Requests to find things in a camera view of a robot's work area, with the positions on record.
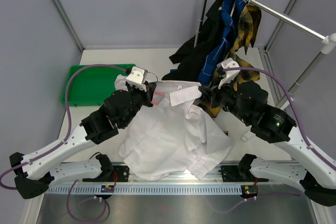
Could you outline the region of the pink hanger with metal hook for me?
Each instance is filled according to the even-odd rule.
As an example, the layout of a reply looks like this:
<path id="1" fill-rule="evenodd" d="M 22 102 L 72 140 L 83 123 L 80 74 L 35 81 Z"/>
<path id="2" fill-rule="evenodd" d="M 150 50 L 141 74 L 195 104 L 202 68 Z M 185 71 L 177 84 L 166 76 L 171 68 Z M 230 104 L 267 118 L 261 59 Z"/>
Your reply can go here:
<path id="1" fill-rule="evenodd" d="M 153 82 L 155 84 L 157 84 L 157 82 L 159 81 L 158 77 L 156 74 L 154 74 L 153 72 L 148 71 L 146 74 L 146 80 L 148 82 Z M 165 93 L 158 91 L 157 89 L 154 90 L 154 95 L 152 98 L 152 104 L 153 105 L 159 105 L 159 103 L 162 101 L 162 99 L 165 97 Z"/>

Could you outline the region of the white shirt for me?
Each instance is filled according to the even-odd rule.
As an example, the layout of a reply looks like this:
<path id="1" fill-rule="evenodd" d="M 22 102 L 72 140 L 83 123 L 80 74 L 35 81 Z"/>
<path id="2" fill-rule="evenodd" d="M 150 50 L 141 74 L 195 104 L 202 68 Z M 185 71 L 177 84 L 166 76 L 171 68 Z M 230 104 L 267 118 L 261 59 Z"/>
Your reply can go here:
<path id="1" fill-rule="evenodd" d="M 158 81 L 165 97 L 143 106 L 127 127 L 119 156 L 139 177 L 189 170 L 200 178 L 218 165 L 234 146 L 214 120 L 196 104 L 198 82 Z"/>

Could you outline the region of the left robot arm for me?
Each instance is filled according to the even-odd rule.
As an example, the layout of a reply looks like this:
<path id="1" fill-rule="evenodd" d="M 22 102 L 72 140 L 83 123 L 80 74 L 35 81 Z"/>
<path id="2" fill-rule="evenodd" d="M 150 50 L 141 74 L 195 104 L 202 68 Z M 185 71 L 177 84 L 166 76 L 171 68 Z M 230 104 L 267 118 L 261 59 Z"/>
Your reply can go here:
<path id="1" fill-rule="evenodd" d="M 112 177 L 113 166 L 106 154 L 82 162 L 65 160 L 118 135 L 119 130 L 130 124 L 142 106 L 152 107 L 156 83 L 146 82 L 144 89 L 130 84 L 126 86 L 126 90 L 113 92 L 65 139 L 60 138 L 30 154 L 16 152 L 9 157 L 16 175 L 15 187 L 22 198 L 35 198 L 50 187 L 65 182 L 106 182 Z"/>

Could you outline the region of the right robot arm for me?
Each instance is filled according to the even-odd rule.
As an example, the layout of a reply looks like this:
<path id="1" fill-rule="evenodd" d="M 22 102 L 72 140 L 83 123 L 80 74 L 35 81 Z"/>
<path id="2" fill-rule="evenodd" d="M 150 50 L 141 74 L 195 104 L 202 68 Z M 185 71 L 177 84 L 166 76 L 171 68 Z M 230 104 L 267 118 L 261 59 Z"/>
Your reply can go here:
<path id="1" fill-rule="evenodd" d="M 268 92 L 253 81 L 235 90 L 225 84 L 220 88 L 200 86 L 201 100 L 220 106 L 250 127 L 261 140 L 288 153 L 298 166 L 279 164 L 245 154 L 237 166 L 242 180 L 268 179 L 292 186 L 310 200 L 327 207 L 335 206 L 335 170 L 320 160 L 311 141 L 305 142 L 295 120 L 285 111 L 267 103 Z"/>

